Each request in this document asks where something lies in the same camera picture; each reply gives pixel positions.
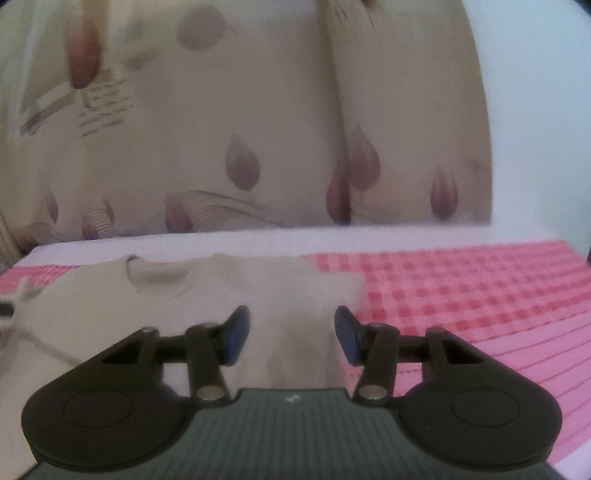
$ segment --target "white cloth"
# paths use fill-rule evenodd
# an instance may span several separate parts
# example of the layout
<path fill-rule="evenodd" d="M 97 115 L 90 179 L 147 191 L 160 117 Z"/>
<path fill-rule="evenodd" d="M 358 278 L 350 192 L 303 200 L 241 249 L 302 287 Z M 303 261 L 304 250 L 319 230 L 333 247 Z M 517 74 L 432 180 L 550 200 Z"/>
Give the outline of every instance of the white cloth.
<path fill-rule="evenodd" d="M 21 288 L 0 359 L 0 480 L 34 463 L 20 428 L 28 397 L 145 325 L 178 335 L 222 323 L 245 304 L 251 333 L 238 363 L 224 369 L 232 393 L 344 385 L 332 318 L 338 305 L 356 307 L 362 286 L 359 275 L 322 274 L 301 259 L 218 254 L 168 264 L 131 256 L 80 267 L 45 288 Z M 187 393 L 186 369 L 166 369 L 164 380 Z"/>

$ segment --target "mattress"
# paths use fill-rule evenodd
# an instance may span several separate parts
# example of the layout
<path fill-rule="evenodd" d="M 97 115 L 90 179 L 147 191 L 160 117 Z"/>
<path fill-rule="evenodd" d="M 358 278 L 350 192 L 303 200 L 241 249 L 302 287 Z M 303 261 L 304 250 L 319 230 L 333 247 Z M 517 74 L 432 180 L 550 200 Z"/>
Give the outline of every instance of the mattress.
<path fill-rule="evenodd" d="M 373 226 L 322 229 L 193 233 L 119 238 L 37 247 L 19 267 L 83 265 L 138 254 L 147 260 L 176 261 L 215 252 L 238 256 L 300 256 L 317 253 L 400 252 L 417 249 L 471 247 L 555 241 L 552 231 L 536 224 L 470 227 Z M 522 332 L 518 335 L 529 335 Z M 499 340 L 491 341 L 491 349 Z M 591 441 L 554 467 L 567 479 L 591 478 Z"/>

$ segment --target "white wall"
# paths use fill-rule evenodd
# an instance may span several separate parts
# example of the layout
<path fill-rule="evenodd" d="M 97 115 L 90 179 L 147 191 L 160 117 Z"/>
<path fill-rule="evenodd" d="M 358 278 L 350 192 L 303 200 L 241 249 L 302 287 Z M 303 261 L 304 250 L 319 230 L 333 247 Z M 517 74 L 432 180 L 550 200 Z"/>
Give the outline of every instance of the white wall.
<path fill-rule="evenodd" d="M 591 247 L 591 18 L 573 0 L 464 0 L 493 146 L 495 222 Z"/>

